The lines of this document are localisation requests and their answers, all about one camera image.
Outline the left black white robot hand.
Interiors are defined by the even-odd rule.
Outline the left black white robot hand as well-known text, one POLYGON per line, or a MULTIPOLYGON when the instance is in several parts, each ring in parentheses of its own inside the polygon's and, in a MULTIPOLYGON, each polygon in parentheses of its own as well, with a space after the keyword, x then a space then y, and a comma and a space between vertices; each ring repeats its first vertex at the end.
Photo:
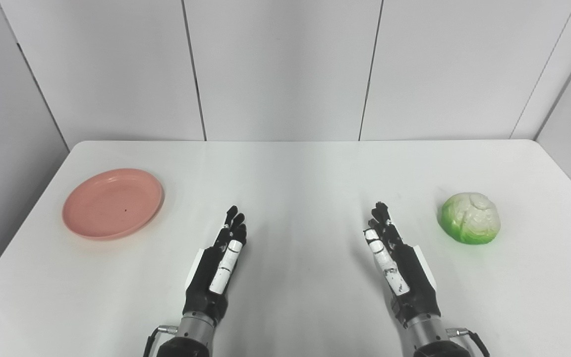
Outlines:
POLYGON ((219 325, 228 309, 227 291, 247 244, 245 215, 231 206, 213 245, 205 249, 185 293, 183 314, 203 314, 219 325))

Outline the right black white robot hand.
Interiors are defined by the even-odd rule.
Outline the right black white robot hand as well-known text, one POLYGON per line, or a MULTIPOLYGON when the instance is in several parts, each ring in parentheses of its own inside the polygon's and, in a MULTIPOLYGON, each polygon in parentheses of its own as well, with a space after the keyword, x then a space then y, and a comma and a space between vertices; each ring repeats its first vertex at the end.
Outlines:
POLYGON ((437 290, 426 271, 419 246, 410 246, 403 241, 385 203, 377 202, 371 213, 369 228, 363 235, 391 289, 395 318, 407 328, 411 320, 420 316, 441 316, 437 290))

